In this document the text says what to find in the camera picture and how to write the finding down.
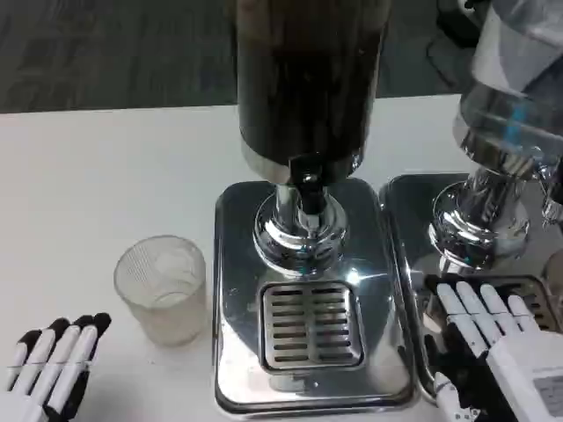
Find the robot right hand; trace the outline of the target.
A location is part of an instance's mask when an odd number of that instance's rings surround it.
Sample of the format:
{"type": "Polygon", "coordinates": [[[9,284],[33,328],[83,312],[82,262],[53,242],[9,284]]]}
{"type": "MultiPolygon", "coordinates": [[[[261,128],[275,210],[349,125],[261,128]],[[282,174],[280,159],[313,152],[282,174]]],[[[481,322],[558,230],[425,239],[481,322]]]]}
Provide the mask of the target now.
{"type": "Polygon", "coordinates": [[[445,421],[560,421],[562,336],[540,328],[523,298],[490,284],[440,281],[435,293],[451,334],[448,366],[435,373],[445,421]]]}

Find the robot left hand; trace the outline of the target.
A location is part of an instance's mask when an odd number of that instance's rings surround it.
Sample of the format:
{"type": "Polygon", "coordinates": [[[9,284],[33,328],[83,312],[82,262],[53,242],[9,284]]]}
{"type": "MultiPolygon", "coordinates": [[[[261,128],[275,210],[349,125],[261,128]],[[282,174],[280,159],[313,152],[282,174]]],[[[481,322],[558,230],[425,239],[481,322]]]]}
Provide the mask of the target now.
{"type": "Polygon", "coordinates": [[[1,371],[2,421],[71,421],[79,410],[109,314],[60,317],[26,332],[1,371]]]}

